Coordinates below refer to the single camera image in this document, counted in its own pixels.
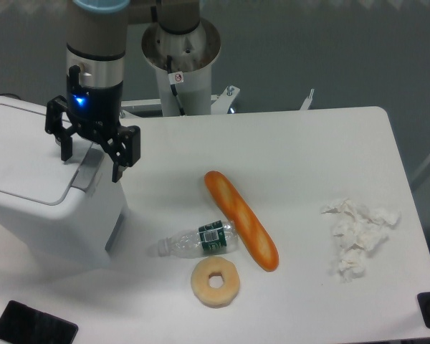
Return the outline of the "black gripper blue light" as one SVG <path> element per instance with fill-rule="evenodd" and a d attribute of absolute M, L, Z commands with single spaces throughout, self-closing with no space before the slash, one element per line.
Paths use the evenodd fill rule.
<path fill-rule="evenodd" d="M 60 145 L 60 158 L 72 157 L 72 135 L 77 134 L 102 147 L 113 162 L 112 182 L 140 159 L 140 128 L 119 124 L 123 84 L 99 88 L 81 85 L 81 69 L 71 66 L 67 75 L 67 99 L 59 95 L 47 103 L 45 131 Z M 72 124 L 63 126 L 66 114 Z"/>

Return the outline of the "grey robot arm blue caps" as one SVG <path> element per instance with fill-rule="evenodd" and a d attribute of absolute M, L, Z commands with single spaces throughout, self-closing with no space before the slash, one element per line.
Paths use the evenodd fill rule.
<path fill-rule="evenodd" d="M 72 135 L 99 144 L 113 161 L 112 181 L 140 158 L 140 129 L 120 124 L 129 24 L 156 22 L 188 34 L 200 22 L 198 1 L 68 1 L 67 94 L 47 103 L 45 130 L 61 159 L 72 157 Z"/>

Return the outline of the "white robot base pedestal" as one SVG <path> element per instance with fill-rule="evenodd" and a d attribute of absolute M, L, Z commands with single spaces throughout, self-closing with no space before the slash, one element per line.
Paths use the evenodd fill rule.
<path fill-rule="evenodd" d="M 159 98 L 123 101 L 123 112 L 140 117 L 157 112 L 164 117 L 235 113 L 238 87 L 228 85 L 221 94 L 212 93 L 212 66 L 221 51 L 221 37 L 211 22 L 201 18 L 198 26 L 185 34 L 173 34 L 160 24 L 151 24 L 141 47 L 155 72 Z"/>

